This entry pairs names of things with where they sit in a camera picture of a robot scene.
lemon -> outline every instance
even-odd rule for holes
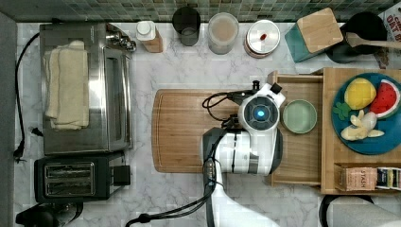
[[[352,110],[360,110],[375,99],[374,85],[367,79],[354,79],[345,90],[344,99]]]

container lid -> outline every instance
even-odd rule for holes
[[[136,39],[149,41],[156,37],[156,26],[152,21],[142,21],[136,26]]]
[[[299,19],[297,26],[310,53],[321,51],[343,40],[336,17],[330,8]]]
[[[238,20],[230,13],[221,12],[209,21],[209,37],[215,44],[230,44],[238,35]]]
[[[267,54],[280,43],[280,30],[269,20],[254,23],[248,31],[247,42],[257,54]]]

tile backsplash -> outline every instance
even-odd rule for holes
[[[178,8],[195,8],[203,22],[219,12],[233,14],[239,22],[269,19],[295,22],[324,8],[331,8],[339,22],[361,11],[380,13],[400,0],[62,0],[88,21],[171,22]]]

watermelon slice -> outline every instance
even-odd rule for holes
[[[397,111],[399,103],[400,92],[397,86],[386,79],[382,79],[370,111],[375,113],[378,119],[386,118]]]

folded towel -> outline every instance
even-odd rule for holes
[[[47,108],[55,130],[80,130],[89,125],[87,52],[81,41],[44,54]]]

